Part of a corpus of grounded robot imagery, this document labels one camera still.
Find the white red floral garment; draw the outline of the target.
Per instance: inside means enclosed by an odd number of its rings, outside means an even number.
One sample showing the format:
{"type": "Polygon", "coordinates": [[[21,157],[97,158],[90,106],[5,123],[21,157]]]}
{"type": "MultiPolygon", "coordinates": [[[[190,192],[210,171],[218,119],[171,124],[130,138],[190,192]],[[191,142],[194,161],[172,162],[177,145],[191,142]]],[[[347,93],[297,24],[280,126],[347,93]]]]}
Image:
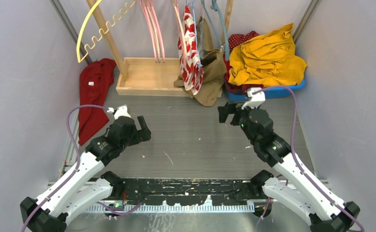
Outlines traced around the white red floral garment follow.
{"type": "Polygon", "coordinates": [[[181,78],[184,89],[190,91],[193,95],[197,95],[203,84],[204,71],[196,44],[195,21],[187,6],[185,6],[181,22],[186,44],[186,55],[184,55],[180,37],[178,38],[181,78]]]}

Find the tan brown skirt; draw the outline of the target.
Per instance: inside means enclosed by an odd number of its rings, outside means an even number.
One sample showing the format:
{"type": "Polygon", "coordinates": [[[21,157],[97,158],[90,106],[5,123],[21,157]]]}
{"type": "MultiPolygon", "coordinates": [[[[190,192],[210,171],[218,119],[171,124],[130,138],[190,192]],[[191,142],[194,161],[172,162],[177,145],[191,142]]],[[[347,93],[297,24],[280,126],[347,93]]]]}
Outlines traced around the tan brown skirt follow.
{"type": "Polygon", "coordinates": [[[226,65],[224,53],[219,48],[214,48],[211,30],[208,22],[200,17],[196,22],[196,48],[199,52],[204,77],[201,89],[194,95],[191,91],[184,91],[190,98],[195,98],[201,105],[211,107],[219,95],[224,84],[226,65]]]}

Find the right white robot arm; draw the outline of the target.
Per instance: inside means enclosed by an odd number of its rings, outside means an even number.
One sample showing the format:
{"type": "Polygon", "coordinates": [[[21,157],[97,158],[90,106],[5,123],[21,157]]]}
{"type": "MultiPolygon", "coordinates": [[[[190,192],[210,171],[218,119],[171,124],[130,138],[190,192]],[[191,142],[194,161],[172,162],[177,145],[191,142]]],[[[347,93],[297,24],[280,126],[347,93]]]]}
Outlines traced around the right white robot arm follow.
{"type": "Polygon", "coordinates": [[[360,212],[354,202],[345,202],[312,174],[292,147],[273,130],[267,111],[240,104],[218,107],[219,122],[229,115],[233,126],[240,126],[257,156],[290,181],[289,188],[266,170],[251,178],[251,192],[259,199],[275,199],[301,217],[313,232],[349,232],[360,212]]]}

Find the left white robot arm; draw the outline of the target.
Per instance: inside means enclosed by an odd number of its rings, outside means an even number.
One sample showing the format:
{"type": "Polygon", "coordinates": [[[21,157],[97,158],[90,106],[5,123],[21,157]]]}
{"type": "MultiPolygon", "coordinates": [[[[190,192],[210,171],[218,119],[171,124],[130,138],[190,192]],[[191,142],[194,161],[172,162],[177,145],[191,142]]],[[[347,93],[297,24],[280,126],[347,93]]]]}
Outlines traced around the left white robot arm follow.
{"type": "Polygon", "coordinates": [[[125,184],[111,171],[86,189],[80,188],[125,148],[151,139],[144,117],[138,116],[137,120],[140,129],[131,117],[117,117],[104,135],[90,141],[75,165],[54,185],[36,198],[26,197],[20,203],[22,231],[63,232],[75,217],[98,201],[122,198],[126,193],[125,184]]]}

